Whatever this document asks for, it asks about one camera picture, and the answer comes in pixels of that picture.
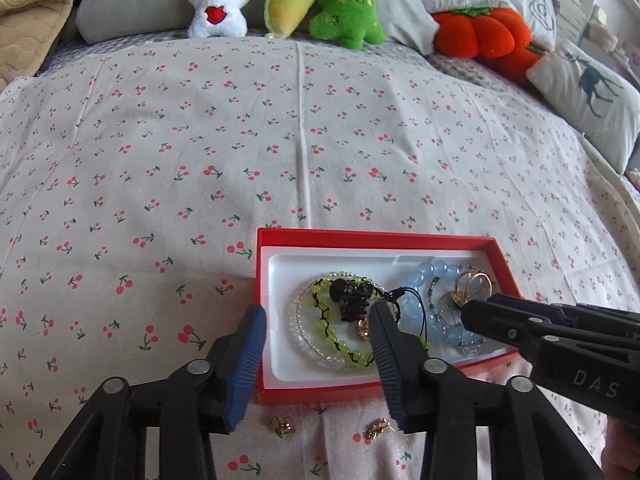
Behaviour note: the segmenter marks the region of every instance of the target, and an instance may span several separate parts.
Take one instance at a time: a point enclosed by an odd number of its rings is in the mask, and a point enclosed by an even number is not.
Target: jewelry box
[[[493,292],[520,297],[508,263],[494,238],[258,229],[256,301],[266,309],[268,322],[258,371],[258,403],[315,404],[382,395],[374,364],[335,364],[335,361],[340,362],[340,354],[336,351],[338,344],[335,343],[336,349],[332,349],[332,342],[325,341],[326,333],[322,332],[326,332],[326,324],[319,326],[323,315],[314,308],[311,291],[318,290],[318,286],[314,289],[313,285],[323,276],[335,279],[336,276],[344,277],[342,273],[366,277],[382,290],[392,291],[406,285],[408,277],[425,262],[436,262],[439,266],[445,262],[460,270],[479,269],[490,277]],[[433,303],[438,304],[438,298],[444,297],[447,289],[452,289],[453,280],[448,281],[449,285],[446,281],[441,280],[439,289],[431,287]],[[425,284],[420,291],[425,307],[428,305],[428,286]],[[357,323],[350,328],[340,321],[339,313],[330,319],[330,323],[338,330],[340,343],[346,341],[353,349],[351,357],[354,352],[357,357],[367,354],[369,344],[358,342],[362,330]],[[432,357],[443,358],[469,375],[500,365],[515,352],[512,347],[492,340],[483,342],[477,351],[469,353],[439,341],[430,341],[429,345]],[[332,360],[333,364],[328,365],[327,360]],[[351,365],[357,359],[347,361]]]

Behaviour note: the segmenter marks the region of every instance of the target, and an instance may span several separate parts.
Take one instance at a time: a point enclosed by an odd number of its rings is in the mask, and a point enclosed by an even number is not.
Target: bed
[[[105,378],[164,378],[235,329],[261,226],[492,236],[526,298],[640,308],[640,194],[539,98],[397,43],[176,31],[59,50],[0,95],[0,177],[14,480]],[[515,358],[480,378],[527,371]],[[599,460],[606,418],[548,397]],[[270,420],[287,416],[296,431],[279,438]],[[415,478],[424,436],[362,436],[383,416],[380,398],[251,403],[212,436],[216,472]]]

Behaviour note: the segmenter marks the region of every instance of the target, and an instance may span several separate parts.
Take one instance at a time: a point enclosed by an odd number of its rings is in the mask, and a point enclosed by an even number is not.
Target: deer print
[[[616,94],[613,91],[613,88],[611,88],[611,86],[609,86],[610,84],[612,84],[613,86],[617,86],[618,88],[622,89],[624,88],[623,86],[619,85],[618,83],[616,83],[615,81],[612,81],[611,79],[604,77],[601,73],[600,70],[598,70],[596,67],[591,66],[591,62],[586,60],[586,59],[582,59],[579,56],[576,56],[575,54],[571,54],[571,53],[565,53],[564,57],[571,62],[577,62],[579,64],[581,64],[583,67],[585,67],[584,72],[582,72],[582,75],[580,76],[580,81],[578,81],[578,86],[580,87],[580,89],[587,94],[587,104],[589,105],[589,108],[591,109],[591,112],[593,113],[593,115],[595,115],[597,118],[601,118],[602,116],[600,114],[596,113],[596,110],[593,109],[593,104],[592,104],[592,99],[593,96],[596,96],[596,99],[600,99],[601,101],[605,101],[607,103],[612,103],[613,99],[607,99],[603,96],[601,96],[598,93],[598,84],[600,82],[602,82],[604,84],[604,86],[607,87],[607,89],[609,89],[609,92],[611,92],[613,95],[615,95],[615,97],[619,97],[618,94]]]

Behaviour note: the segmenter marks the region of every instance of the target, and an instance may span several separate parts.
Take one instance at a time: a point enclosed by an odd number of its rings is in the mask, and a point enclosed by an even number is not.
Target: white tray
[[[387,249],[329,249],[265,246],[262,248],[260,268],[260,303],[267,311],[267,340],[263,352],[263,380],[265,389],[322,388],[366,384],[379,380],[375,366],[364,370],[333,369],[318,357],[305,351],[304,343],[295,332],[294,302],[303,287],[329,272],[352,272],[367,276],[386,290],[401,286],[418,264],[430,258],[472,265],[484,270],[494,281],[493,270],[482,251],[420,251]],[[421,293],[423,301],[425,287]],[[434,290],[435,300],[440,296]],[[303,320],[308,331],[317,331],[318,310],[303,305]],[[351,349],[362,348],[362,342],[341,335]],[[330,349],[318,339],[318,346],[326,354]],[[432,342],[431,357],[440,357],[460,366],[498,357],[513,348],[488,340],[481,350],[465,356],[450,346]]]

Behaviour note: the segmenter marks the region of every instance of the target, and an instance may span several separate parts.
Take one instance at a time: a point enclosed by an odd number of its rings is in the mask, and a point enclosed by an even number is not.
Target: blue beaded bracelet
[[[402,319],[399,328],[402,332],[415,335],[422,335],[426,330],[429,341],[440,341],[449,346],[459,346],[463,353],[468,354],[478,351],[484,339],[478,334],[466,330],[461,322],[447,324],[435,310],[432,300],[435,285],[443,280],[454,282],[463,269],[471,269],[471,266],[459,266],[457,264],[447,265],[442,260],[426,261],[421,263],[416,270],[407,277],[406,288],[412,288],[417,292],[427,282],[429,288],[426,297],[429,306],[426,312],[418,299],[409,294],[405,294],[398,301],[402,310]]]

